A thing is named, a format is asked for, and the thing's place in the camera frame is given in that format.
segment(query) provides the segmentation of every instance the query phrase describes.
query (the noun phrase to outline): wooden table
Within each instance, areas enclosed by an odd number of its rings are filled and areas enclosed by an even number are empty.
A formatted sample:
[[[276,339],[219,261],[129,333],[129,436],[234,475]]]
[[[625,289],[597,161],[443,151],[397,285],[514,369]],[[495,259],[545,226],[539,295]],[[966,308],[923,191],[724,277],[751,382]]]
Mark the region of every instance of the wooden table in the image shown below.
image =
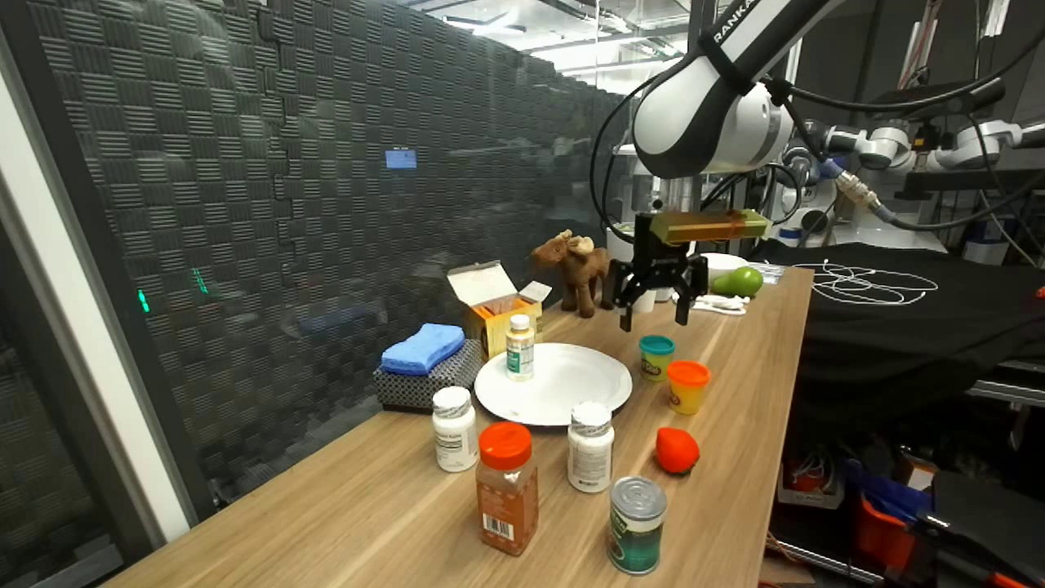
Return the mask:
[[[514,560],[476,538],[474,470],[437,470],[431,420],[381,410],[110,584],[758,584],[806,303],[809,273],[786,272],[745,316],[693,315],[677,328],[662,303],[638,315],[635,333],[610,309],[541,319],[541,339],[600,351],[635,371],[615,415],[615,478],[643,475],[670,500],[662,560],[643,577],[607,554],[610,495],[565,479],[565,430],[536,430],[539,534]],[[677,357],[714,369],[697,419],[677,419],[667,388],[638,369],[638,339],[655,331],[677,339]],[[698,438],[691,478],[655,468],[660,426]]]

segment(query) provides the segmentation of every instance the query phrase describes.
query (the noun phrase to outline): small container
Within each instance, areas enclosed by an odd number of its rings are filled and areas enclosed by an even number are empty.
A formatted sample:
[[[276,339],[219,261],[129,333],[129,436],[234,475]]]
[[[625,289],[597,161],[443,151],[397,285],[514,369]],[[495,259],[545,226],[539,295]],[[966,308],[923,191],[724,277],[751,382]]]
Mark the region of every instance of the small container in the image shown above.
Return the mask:
[[[528,315],[514,315],[510,316],[510,339],[507,339],[507,369],[514,375],[528,375],[533,371],[533,346],[536,346],[536,333],[533,333],[533,319]]]
[[[670,338],[643,338],[640,339],[643,371],[662,375],[662,365],[677,357],[677,343]]]
[[[539,478],[528,453],[533,438],[522,426],[496,420],[482,436],[482,538],[507,554],[525,551],[539,518]]]
[[[916,534],[897,516],[888,516],[876,510],[872,500],[860,495],[857,551],[870,554],[885,571],[901,576],[916,551]]]
[[[574,405],[569,420],[569,482],[583,494],[600,494],[615,478],[615,420],[597,402]]]
[[[610,495],[610,560],[628,576],[651,576],[660,563],[667,495],[647,478],[620,478]]]
[[[677,415],[697,415],[707,405],[713,369],[693,360],[670,360],[667,382],[672,388]]]
[[[465,385],[447,385],[431,394],[434,461],[443,470],[476,464],[476,410]]]

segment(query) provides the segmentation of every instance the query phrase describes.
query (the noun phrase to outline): glass jar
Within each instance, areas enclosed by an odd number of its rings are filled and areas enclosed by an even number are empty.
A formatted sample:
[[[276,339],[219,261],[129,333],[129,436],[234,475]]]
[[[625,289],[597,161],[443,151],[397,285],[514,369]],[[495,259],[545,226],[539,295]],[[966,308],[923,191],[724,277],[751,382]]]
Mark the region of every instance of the glass jar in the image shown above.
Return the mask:
[[[539,518],[539,478],[528,453],[533,438],[522,426],[496,420],[482,436],[482,538],[510,554],[525,551]]]
[[[647,478],[620,478],[610,494],[610,560],[628,576],[651,576],[660,563],[667,495]]]

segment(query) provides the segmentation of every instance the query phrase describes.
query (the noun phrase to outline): spice jar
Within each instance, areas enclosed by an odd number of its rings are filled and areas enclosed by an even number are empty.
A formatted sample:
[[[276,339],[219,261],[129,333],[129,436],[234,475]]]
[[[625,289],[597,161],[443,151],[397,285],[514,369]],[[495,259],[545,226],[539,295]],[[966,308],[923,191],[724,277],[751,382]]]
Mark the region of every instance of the spice jar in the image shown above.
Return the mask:
[[[482,436],[482,538],[510,554],[525,551],[539,518],[539,478],[528,453],[533,438],[522,426],[496,420]]]

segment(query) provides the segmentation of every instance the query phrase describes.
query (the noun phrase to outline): cardboard box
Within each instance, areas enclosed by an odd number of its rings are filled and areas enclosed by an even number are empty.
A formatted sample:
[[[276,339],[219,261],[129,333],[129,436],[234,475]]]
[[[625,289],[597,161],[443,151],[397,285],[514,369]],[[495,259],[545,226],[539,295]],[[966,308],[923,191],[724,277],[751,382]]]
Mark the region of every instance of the cardboard box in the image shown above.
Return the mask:
[[[447,282],[468,303],[465,333],[482,339],[486,360],[504,352],[514,315],[528,315],[539,331],[541,296],[522,296],[501,261],[451,268]]]

